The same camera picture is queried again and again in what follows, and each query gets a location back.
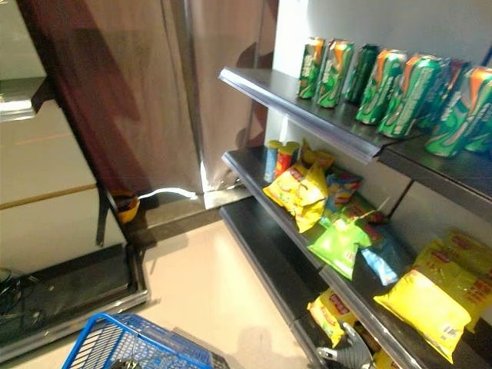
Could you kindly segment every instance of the mountain dew can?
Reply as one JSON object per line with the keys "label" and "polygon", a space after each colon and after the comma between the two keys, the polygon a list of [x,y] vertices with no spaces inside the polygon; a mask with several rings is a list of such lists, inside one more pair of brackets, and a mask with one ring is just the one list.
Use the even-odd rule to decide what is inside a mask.
{"label": "mountain dew can", "polygon": [[425,149],[432,154],[450,158],[465,146],[470,137],[470,148],[488,145],[491,105],[492,69],[471,69],[444,109]]}
{"label": "mountain dew can", "polygon": [[391,96],[377,132],[391,138],[408,135],[441,69],[441,58],[420,54],[412,56],[405,65],[401,83]]}
{"label": "mountain dew can", "polygon": [[321,80],[318,82],[318,105],[333,108],[338,104],[353,54],[352,42],[333,40],[330,43],[330,47],[324,52]]}
{"label": "mountain dew can", "polygon": [[357,62],[352,70],[345,98],[352,104],[359,104],[371,76],[372,68],[379,54],[379,46],[366,44],[357,51]]}
{"label": "mountain dew can", "polygon": [[358,121],[375,125],[383,118],[406,61],[407,54],[398,50],[383,50],[379,53],[355,116]]}
{"label": "mountain dew can", "polygon": [[323,58],[324,39],[310,37],[304,47],[302,58],[301,76],[299,77],[300,98],[312,98],[316,92],[317,77],[320,72],[321,59]]}
{"label": "mountain dew can", "polygon": [[442,71],[436,79],[436,85],[429,91],[422,105],[417,122],[418,128],[430,129],[439,122],[449,99],[460,86],[464,74],[470,67],[469,61],[449,58],[444,60]]}

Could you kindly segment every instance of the floor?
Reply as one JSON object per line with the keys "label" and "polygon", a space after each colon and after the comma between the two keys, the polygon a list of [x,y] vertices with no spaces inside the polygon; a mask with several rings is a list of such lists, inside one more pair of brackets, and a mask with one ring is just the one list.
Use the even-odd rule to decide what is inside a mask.
{"label": "floor", "polygon": [[[145,255],[145,275],[151,302],[135,313],[222,354],[231,368],[308,367],[222,221],[160,241]],[[61,367],[75,339],[72,335],[0,367]]]}

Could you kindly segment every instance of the shopping basket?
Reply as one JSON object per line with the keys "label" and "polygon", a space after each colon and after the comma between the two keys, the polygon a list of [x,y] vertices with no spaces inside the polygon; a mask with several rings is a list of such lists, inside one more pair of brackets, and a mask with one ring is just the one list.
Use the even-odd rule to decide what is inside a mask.
{"label": "shopping basket", "polygon": [[228,368],[224,358],[136,314],[96,314],[63,369]]}

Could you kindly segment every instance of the green soda can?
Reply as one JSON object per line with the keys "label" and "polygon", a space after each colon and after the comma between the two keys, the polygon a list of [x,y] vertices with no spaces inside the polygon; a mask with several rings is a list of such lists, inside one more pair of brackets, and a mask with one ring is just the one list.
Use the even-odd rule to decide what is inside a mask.
{"label": "green soda can", "polygon": [[310,37],[304,47],[301,75],[299,77],[300,98],[312,98],[316,92],[317,77],[320,72],[321,59],[323,57],[324,39]]}
{"label": "green soda can", "polygon": [[469,61],[457,59],[445,59],[440,75],[436,78],[436,84],[429,91],[426,101],[422,105],[417,126],[424,130],[433,128],[443,114],[450,97],[460,85],[464,74],[470,69]]}
{"label": "green soda can", "polygon": [[451,158],[460,152],[470,137],[475,138],[469,142],[471,147],[487,145],[487,141],[480,138],[480,133],[490,127],[491,105],[492,69],[471,69],[450,98],[425,149],[434,155]]}
{"label": "green soda can", "polygon": [[333,40],[330,43],[330,47],[324,52],[321,78],[318,82],[318,105],[323,108],[333,108],[338,104],[353,54],[352,42]]}
{"label": "green soda can", "polygon": [[361,106],[355,115],[358,121],[375,125],[383,118],[406,61],[407,54],[398,50],[383,50],[379,53],[369,83],[364,89]]}
{"label": "green soda can", "polygon": [[391,138],[408,135],[441,68],[442,59],[435,56],[415,54],[408,59],[401,83],[395,88],[386,115],[377,128],[378,133]]}
{"label": "green soda can", "polygon": [[345,99],[352,104],[359,104],[362,94],[371,76],[372,68],[379,54],[379,46],[366,44],[357,51],[357,62],[352,70],[345,92]]}
{"label": "green soda can", "polygon": [[492,148],[492,68],[485,68],[483,88],[484,94],[488,95],[487,103],[477,113],[481,115],[477,127],[471,132],[465,150],[474,152],[485,152]]}

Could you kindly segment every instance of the yellow object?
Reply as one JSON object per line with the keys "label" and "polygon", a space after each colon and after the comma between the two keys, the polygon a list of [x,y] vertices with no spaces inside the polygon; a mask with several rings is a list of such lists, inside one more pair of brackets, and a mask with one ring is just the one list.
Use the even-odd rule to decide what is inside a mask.
{"label": "yellow object", "polygon": [[380,350],[374,354],[373,359],[376,369],[401,369],[384,350]]}
{"label": "yellow object", "polygon": [[301,159],[309,167],[317,162],[325,171],[332,166],[335,158],[332,154],[324,150],[311,150],[308,142],[302,140]]}
{"label": "yellow object", "polygon": [[417,329],[430,346],[453,363],[454,348],[470,315],[433,281],[412,269],[388,294],[374,300]]}
{"label": "yellow object", "polygon": [[478,319],[492,303],[492,285],[452,261],[441,241],[432,241],[426,246],[418,255],[414,268],[468,311],[471,321],[466,328],[474,332]]}
{"label": "yellow object", "polygon": [[492,249],[454,229],[444,243],[451,258],[463,268],[492,281]]}
{"label": "yellow object", "polygon": [[337,346],[345,334],[338,321],[342,320],[354,326],[357,320],[331,288],[328,288],[316,300],[310,302],[307,305],[307,309],[316,323],[330,338],[332,347]]}
{"label": "yellow object", "polygon": [[302,233],[315,225],[323,214],[327,197],[323,168],[315,163],[307,170],[301,163],[296,163],[263,192],[295,217]]}

